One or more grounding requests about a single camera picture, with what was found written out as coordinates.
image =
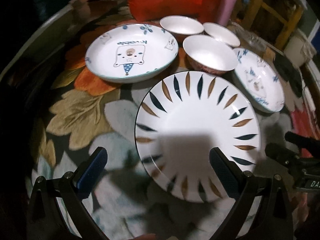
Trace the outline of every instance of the purple tumbler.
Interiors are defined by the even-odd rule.
[[[237,0],[221,0],[215,21],[217,24],[222,26],[226,26],[228,24],[236,1]]]

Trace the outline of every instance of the screw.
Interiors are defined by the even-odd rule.
[[[43,181],[44,179],[44,176],[39,176],[37,179],[36,179],[36,182],[39,183],[41,181]]]
[[[251,171],[244,171],[243,174],[248,178],[252,176]]]
[[[67,171],[67,172],[63,175],[63,177],[65,177],[66,179],[70,179],[70,178],[72,177],[72,175],[73,175],[73,172],[72,172],[72,171]]]
[[[281,180],[281,179],[282,179],[279,174],[274,175],[274,178],[275,178],[276,180]]]

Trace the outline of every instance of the tableware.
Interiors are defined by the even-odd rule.
[[[258,110],[279,112],[284,106],[284,92],[270,65],[247,49],[233,51],[238,59],[238,66],[233,73],[235,85]]]
[[[122,25],[98,37],[88,48],[85,62],[96,76],[115,83],[152,78],[178,54],[176,39],[149,24]]]
[[[172,195],[210,202],[226,192],[209,163],[219,147],[243,170],[252,170],[260,150],[256,114],[244,95],[223,78],[204,72],[173,74],[143,99],[135,122],[141,161]]]
[[[195,70],[220,76],[233,70],[238,64],[232,49],[211,36],[189,36],[183,41],[183,48]]]
[[[239,38],[227,28],[215,23],[204,23],[203,27],[204,31],[215,40],[222,41],[233,48],[240,46]]]
[[[202,24],[197,20],[177,15],[162,18],[160,25],[171,32],[178,42],[183,42],[189,35],[199,34],[204,30]]]

